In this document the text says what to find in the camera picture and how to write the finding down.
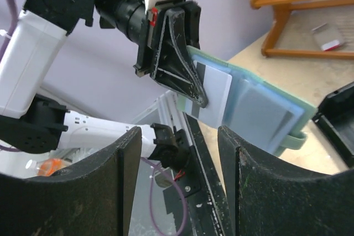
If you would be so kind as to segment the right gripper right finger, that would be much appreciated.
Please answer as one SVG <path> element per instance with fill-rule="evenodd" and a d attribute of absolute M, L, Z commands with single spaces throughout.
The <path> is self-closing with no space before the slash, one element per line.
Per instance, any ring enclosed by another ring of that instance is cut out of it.
<path fill-rule="evenodd" d="M 326 175 L 217 131 L 232 235 L 352 235 L 353 170 Z"/>

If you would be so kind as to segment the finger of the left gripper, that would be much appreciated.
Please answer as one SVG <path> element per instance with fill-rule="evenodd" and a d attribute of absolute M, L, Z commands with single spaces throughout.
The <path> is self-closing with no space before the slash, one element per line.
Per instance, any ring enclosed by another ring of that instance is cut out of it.
<path fill-rule="evenodd" d="M 206 92 L 187 50 L 185 11 L 165 11 L 160 37 L 154 43 L 150 77 L 159 85 L 192 100 L 201 108 L 208 104 Z"/>

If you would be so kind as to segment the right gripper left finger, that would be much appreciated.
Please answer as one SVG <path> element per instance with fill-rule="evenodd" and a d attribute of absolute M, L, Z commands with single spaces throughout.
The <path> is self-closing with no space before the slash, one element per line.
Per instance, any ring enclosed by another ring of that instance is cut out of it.
<path fill-rule="evenodd" d="M 142 131 L 49 177 L 1 175 L 2 235 L 127 235 Z"/>

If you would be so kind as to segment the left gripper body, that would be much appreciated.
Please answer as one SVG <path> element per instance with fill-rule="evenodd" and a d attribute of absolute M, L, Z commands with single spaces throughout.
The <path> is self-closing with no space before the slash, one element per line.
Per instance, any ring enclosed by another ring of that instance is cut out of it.
<path fill-rule="evenodd" d="M 137 62 L 134 65 L 137 76 L 150 75 L 152 71 L 154 43 L 160 37 L 162 17 L 166 10 L 170 8 L 182 8 L 185 11 L 185 36 L 186 45 L 195 48 L 200 47 L 199 43 L 199 24 L 201 7 L 194 1 L 172 0 L 160 2 L 149 11 L 149 17 L 145 11 L 142 17 L 140 31 L 132 41 L 138 44 Z"/>

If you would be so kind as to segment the silver card edgewise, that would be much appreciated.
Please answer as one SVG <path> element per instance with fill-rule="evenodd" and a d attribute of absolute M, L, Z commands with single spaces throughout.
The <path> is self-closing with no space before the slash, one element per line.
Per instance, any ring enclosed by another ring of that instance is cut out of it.
<path fill-rule="evenodd" d="M 217 128 L 223 120 L 232 76 L 197 61 L 194 61 L 194 64 L 203 81 L 208 105 L 201 108 L 195 102 L 187 99 L 184 112 L 209 127 Z"/>

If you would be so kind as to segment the green card holder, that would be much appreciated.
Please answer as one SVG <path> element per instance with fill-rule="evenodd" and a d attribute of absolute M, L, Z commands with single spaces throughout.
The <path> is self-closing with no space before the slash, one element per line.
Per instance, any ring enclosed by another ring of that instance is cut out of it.
<path fill-rule="evenodd" d="M 298 150 L 303 146 L 307 139 L 303 128 L 317 111 L 315 106 L 245 68 L 191 46 L 188 52 L 193 63 L 197 61 L 232 76 L 220 126 L 229 127 L 247 142 L 275 156 L 285 149 Z M 186 100 L 178 95 L 178 110 L 184 112 Z"/>

